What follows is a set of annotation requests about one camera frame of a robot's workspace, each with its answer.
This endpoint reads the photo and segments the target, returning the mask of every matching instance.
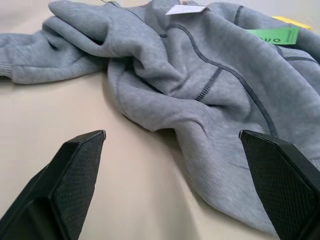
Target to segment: beige surface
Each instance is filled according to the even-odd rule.
[[[37,1],[34,8],[26,2],[36,1],[0,1],[0,29],[40,29],[50,13]],[[31,13],[19,14],[22,9]],[[104,73],[31,86],[0,79],[0,111],[0,217],[63,142],[105,129],[96,190],[80,240],[275,239],[193,194],[174,134],[150,133],[124,118]]]

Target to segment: fleece fabric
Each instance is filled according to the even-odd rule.
[[[193,189],[208,204],[276,234],[238,134],[294,143],[320,169],[320,38],[301,28],[296,45],[276,46],[246,29],[289,24],[217,2],[165,15],[175,4],[52,2],[42,30],[0,34],[0,76],[38,84],[107,69],[125,116],[150,131],[175,130]]]

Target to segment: sweatshirt sleeve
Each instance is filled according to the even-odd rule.
[[[17,84],[61,81],[107,67],[107,58],[80,50],[48,27],[35,34],[0,34],[0,76]]]

